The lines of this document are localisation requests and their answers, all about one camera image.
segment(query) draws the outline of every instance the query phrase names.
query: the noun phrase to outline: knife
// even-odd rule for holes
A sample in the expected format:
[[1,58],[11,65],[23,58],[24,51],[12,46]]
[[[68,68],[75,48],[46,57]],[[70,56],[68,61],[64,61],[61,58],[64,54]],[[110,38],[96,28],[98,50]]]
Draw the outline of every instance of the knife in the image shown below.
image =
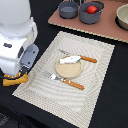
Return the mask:
[[[69,52],[61,50],[61,49],[58,49],[58,50],[59,50],[59,52],[62,52],[64,54],[66,54],[66,55],[75,55],[76,56],[76,54],[74,54],[74,53],[69,53]],[[93,59],[93,58],[89,58],[89,57],[82,56],[82,55],[77,55],[77,56],[80,56],[82,60],[86,60],[86,61],[93,62],[93,63],[97,62],[97,60]]]

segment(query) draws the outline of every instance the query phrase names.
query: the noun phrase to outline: tomato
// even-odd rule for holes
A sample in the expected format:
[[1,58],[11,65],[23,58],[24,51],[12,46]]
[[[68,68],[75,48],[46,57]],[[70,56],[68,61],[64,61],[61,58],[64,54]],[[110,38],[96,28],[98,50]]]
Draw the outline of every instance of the tomato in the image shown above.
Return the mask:
[[88,14],[94,14],[96,11],[98,11],[98,9],[95,6],[89,6],[87,8],[87,13]]

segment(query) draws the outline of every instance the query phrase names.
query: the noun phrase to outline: wooden knife handle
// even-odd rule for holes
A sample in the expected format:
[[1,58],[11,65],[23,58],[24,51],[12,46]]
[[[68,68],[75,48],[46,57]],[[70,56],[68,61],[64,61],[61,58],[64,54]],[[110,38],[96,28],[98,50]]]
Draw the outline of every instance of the wooden knife handle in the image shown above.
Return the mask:
[[68,84],[68,85],[71,85],[71,86],[73,86],[73,87],[79,88],[79,89],[81,89],[81,90],[84,89],[84,86],[83,86],[83,85],[77,84],[77,83],[72,82],[72,81],[70,81],[70,80],[63,79],[63,82],[66,83],[66,84]]
[[82,55],[79,55],[79,56],[81,57],[82,60],[90,61],[90,62],[93,62],[93,63],[96,63],[97,62],[96,59],[89,58],[89,57],[82,56]]

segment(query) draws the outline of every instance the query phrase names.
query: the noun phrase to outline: black tablecloth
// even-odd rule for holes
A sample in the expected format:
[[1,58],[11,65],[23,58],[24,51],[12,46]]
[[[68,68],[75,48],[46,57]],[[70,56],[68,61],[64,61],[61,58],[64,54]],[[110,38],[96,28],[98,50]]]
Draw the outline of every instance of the black tablecloth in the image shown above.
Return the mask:
[[[48,24],[48,19],[61,1],[30,0],[32,16],[39,32],[35,44],[40,51],[34,64],[59,31],[115,45],[89,128],[128,128],[128,44]],[[0,105],[28,115],[51,128],[76,128],[76,126],[12,96],[18,85],[3,87],[2,84],[3,81],[0,79]]]

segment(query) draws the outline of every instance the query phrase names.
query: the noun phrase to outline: placemat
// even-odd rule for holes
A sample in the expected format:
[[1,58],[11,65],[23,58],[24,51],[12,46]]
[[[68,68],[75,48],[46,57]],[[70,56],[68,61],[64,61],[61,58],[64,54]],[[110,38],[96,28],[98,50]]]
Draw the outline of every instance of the placemat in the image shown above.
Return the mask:
[[[72,79],[84,90],[43,76],[45,70],[56,74],[55,62],[63,56],[58,49],[97,59],[97,63],[82,60],[83,72]],[[13,95],[79,128],[87,128],[113,50],[113,45],[60,31],[28,74],[28,82],[20,84]]]
[[113,40],[118,40],[128,43],[128,31],[120,28],[116,23],[116,11],[117,9],[127,3],[100,0],[104,3],[103,12],[100,16],[100,20],[95,24],[84,24],[79,20],[79,13],[75,18],[63,19],[59,15],[59,9],[57,9],[53,15],[48,19],[48,23],[52,25],[57,25],[60,27],[65,27],[68,29],[73,29],[76,31],[89,33]]

